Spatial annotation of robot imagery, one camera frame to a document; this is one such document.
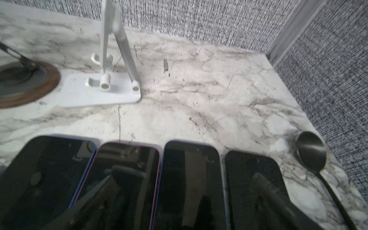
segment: spoon bowl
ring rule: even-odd
[[[327,150],[322,140],[314,133],[302,132],[297,140],[300,162],[313,173],[320,172],[326,164]]]

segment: smartphone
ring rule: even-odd
[[[0,175],[0,229],[40,229],[70,207],[97,147],[91,141],[40,136]]]
[[[108,142],[97,151],[85,184],[82,198],[111,175],[117,193],[107,229],[150,229],[160,153],[152,146]]]
[[[153,229],[226,229],[220,157],[214,147],[181,141],[165,145]]]

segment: black spoon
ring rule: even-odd
[[[297,140],[297,153],[300,162],[323,182],[348,227],[352,230],[357,230],[344,206],[342,206],[327,181],[321,176],[321,170],[325,167],[327,159],[326,147],[321,139],[312,132],[302,132]]]

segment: spoon handle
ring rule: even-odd
[[[341,204],[341,202],[339,201],[339,199],[337,198],[336,194],[334,193],[334,191],[332,190],[332,188],[330,187],[330,185],[327,183],[327,181],[322,177],[322,175],[320,173],[316,173],[316,176],[323,182],[323,184],[327,188],[328,192],[330,193],[333,201],[335,202],[337,208],[340,211],[340,214],[344,218],[344,221],[348,225],[348,227],[351,230],[357,230],[357,227],[355,226],[354,222],[350,218],[349,214],[347,213],[347,211],[345,210],[344,206]]]

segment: gray marble vein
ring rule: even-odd
[[[171,139],[200,141],[224,155],[232,149],[272,157],[291,201],[325,229],[346,229],[323,184],[294,156],[295,138],[316,130],[264,54],[126,29],[140,74],[135,105],[65,109],[56,97],[63,77],[98,72],[100,22],[0,3],[0,39],[24,55],[55,65],[59,86],[49,95],[0,110],[0,165],[9,165],[27,141],[43,134],[106,141],[138,141],[163,148]],[[125,66],[114,38],[111,72]],[[14,59],[0,54],[0,64]],[[360,229],[368,229],[367,204],[329,152],[323,177]]]

